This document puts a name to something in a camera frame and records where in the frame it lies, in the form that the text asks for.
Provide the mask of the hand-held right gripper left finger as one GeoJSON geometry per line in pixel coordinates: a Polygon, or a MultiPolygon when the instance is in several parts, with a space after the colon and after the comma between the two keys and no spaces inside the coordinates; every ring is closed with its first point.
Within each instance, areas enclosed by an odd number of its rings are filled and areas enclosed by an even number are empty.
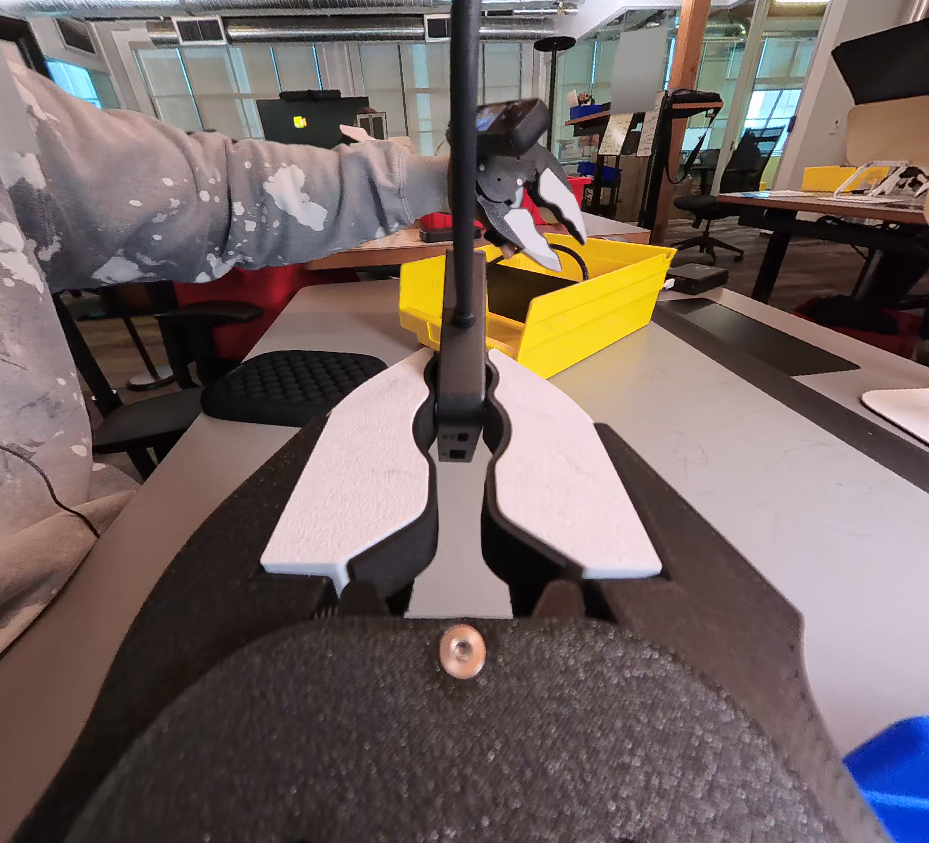
{"type": "Polygon", "coordinates": [[[260,557],[269,574],[408,591],[438,541],[433,351],[421,349],[345,397],[324,421],[260,557]]]}

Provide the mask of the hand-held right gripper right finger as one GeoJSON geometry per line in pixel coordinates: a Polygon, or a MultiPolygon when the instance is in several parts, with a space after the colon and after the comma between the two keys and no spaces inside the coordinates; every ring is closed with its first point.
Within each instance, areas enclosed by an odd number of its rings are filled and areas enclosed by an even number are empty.
{"type": "Polygon", "coordinates": [[[488,368],[481,550],[513,613],[531,613],[556,580],[658,577],[659,554],[593,419],[497,350],[488,368]]]}

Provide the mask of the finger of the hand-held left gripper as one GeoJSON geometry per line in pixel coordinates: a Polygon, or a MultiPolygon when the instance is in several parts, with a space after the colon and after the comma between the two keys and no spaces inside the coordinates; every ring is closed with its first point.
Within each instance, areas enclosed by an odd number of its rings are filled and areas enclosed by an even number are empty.
{"type": "Polygon", "coordinates": [[[537,206],[550,211],[556,222],[579,245],[586,245],[587,232],[582,210],[559,167],[543,165],[532,180],[531,197],[537,206]]]}
{"type": "Polygon", "coordinates": [[[551,272],[562,270],[557,251],[539,233],[530,211],[522,208],[506,210],[501,222],[501,238],[505,246],[522,252],[543,269],[551,272]]]}

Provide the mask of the yellow plastic bin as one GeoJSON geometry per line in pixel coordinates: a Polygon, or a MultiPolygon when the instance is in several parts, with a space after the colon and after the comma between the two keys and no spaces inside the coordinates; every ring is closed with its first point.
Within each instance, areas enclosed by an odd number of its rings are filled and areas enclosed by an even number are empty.
{"type": "MultiPolygon", "coordinates": [[[[575,261],[562,254],[560,272],[545,270],[522,254],[504,262],[576,285],[536,298],[525,323],[490,314],[486,306],[486,345],[549,379],[649,323],[676,250],[609,238],[589,237],[583,246],[563,235],[545,238],[584,257],[590,279],[582,281],[575,261]]],[[[491,247],[480,250],[486,268],[501,255],[491,247]]]]}

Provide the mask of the small black adapter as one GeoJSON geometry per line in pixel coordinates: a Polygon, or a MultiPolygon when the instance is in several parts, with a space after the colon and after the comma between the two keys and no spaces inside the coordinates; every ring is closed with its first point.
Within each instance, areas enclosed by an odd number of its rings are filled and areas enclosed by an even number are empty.
{"type": "Polygon", "coordinates": [[[486,394],[486,255],[448,250],[435,366],[435,442],[443,463],[471,462],[486,394]]]}

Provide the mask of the blue plastic bin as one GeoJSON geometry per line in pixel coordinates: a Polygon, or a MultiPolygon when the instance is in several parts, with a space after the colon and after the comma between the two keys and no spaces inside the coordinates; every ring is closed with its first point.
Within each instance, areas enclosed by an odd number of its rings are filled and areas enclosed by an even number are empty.
{"type": "Polygon", "coordinates": [[[849,752],[845,766],[888,837],[928,841],[928,718],[898,721],[849,752]]]}

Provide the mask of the person's left forearm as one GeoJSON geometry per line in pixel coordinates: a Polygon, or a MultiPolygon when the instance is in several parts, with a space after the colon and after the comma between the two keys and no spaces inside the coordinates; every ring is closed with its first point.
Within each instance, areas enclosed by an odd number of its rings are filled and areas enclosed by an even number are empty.
{"type": "Polygon", "coordinates": [[[185,133],[12,67],[36,150],[2,157],[2,306],[302,265],[448,210],[449,160],[185,133]]]}

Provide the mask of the black bin divider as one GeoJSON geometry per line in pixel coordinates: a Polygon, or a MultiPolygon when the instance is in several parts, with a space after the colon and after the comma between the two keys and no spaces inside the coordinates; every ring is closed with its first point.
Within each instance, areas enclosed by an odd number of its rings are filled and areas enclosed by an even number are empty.
{"type": "Polygon", "coordinates": [[[548,272],[534,272],[504,265],[486,268],[487,306],[490,314],[525,323],[532,301],[576,285],[574,280],[548,272]]]}

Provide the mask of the metal rack with blue bins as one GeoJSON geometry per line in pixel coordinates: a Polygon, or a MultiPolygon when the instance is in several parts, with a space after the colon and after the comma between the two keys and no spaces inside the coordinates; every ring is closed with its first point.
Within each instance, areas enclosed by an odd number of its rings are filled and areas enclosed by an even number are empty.
{"type": "Polygon", "coordinates": [[[576,167],[576,177],[590,180],[584,207],[593,214],[615,218],[621,172],[617,156],[602,152],[609,122],[610,103],[578,105],[569,109],[568,126],[577,140],[579,151],[578,159],[569,161],[569,164],[576,167]]]}

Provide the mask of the black standing desk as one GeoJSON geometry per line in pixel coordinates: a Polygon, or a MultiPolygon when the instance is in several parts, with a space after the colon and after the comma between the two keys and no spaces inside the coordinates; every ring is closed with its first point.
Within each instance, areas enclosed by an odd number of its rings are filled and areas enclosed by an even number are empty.
{"type": "Polygon", "coordinates": [[[638,218],[640,227],[653,232],[662,183],[668,182],[675,186],[687,175],[723,106],[721,95],[713,92],[676,89],[657,93],[654,107],[644,117],[638,149],[638,155],[648,159],[638,218]],[[669,157],[674,123],[678,120],[687,121],[700,114],[707,117],[707,127],[697,145],[685,157],[684,171],[672,174],[669,157]]]}

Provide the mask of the small black box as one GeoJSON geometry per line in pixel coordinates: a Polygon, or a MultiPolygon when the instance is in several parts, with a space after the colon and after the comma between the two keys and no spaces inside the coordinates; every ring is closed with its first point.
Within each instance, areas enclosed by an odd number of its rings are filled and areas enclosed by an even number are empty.
{"type": "Polygon", "coordinates": [[[719,266],[685,264],[669,268],[666,289],[672,292],[696,296],[725,287],[730,273],[719,266]]]}

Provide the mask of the black office chair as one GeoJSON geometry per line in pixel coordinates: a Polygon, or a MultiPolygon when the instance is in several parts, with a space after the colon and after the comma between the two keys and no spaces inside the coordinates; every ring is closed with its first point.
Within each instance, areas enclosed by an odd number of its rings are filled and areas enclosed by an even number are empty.
{"type": "Polygon", "coordinates": [[[106,378],[63,296],[62,292],[53,296],[55,309],[101,418],[92,431],[92,452],[95,457],[126,454],[145,480],[202,414],[203,390],[238,365],[218,355],[215,330],[251,324],[263,310],[232,301],[156,304],[150,313],[158,323],[171,379],[179,390],[126,404],[106,378]]]}
{"type": "MultiPolygon", "coordinates": [[[[721,194],[754,192],[759,189],[764,168],[782,130],[781,127],[746,129],[721,176],[719,183],[721,194]]],[[[718,195],[713,194],[676,199],[674,206],[678,210],[691,212],[695,218],[691,226],[701,231],[696,237],[673,244],[675,249],[683,251],[695,248],[700,254],[708,255],[713,264],[716,262],[716,252],[719,249],[734,253],[736,263],[743,260],[744,250],[742,248],[711,235],[712,223],[734,215],[737,212],[735,206],[730,207],[721,202],[718,195]]]]}

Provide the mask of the wooden top desk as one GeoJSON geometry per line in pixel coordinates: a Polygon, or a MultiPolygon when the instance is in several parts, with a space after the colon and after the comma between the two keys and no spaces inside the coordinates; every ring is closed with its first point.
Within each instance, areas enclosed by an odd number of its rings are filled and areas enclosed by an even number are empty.
{"type": "Polygon", "coordinates": [[[867,295],[874,272],[889,252],[927,259],[927,221],[923,204],[836,199],[830,193],[787,190],[721,194],[720,203],[735,206],[741,226],[769,231],[750,298],[769,303],[787,250],[794,238],[843,245],[868,251],[853,295],[867,295]]]}

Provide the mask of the small yellow bin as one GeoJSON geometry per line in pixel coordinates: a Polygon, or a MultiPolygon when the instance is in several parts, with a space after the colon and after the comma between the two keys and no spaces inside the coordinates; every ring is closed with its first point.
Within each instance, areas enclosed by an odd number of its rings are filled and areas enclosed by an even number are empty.
{"type": "Polygon", "coordinates": [[[800,189],[820,194],[834,193],[857,172],[857,169],[857,166],[841,164],[806,167],[803,171],[800,189]]]}

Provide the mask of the white folding stand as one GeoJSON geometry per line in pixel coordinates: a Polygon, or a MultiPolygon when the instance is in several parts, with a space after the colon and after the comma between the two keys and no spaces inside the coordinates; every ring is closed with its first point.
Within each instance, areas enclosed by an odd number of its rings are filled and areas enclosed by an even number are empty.
{"type": "Polygon", "coordinates": [[[928,396],[927,387],[879,389],[866,391],[860,400],[872,413],[928,445],[928,396]]]}
{"type": "Polygon", "coordinates": [[[873,161],[859,166],[832,193],[833,199],[879,199],[897,188],[910,168],[906,161],[873,161]]]}

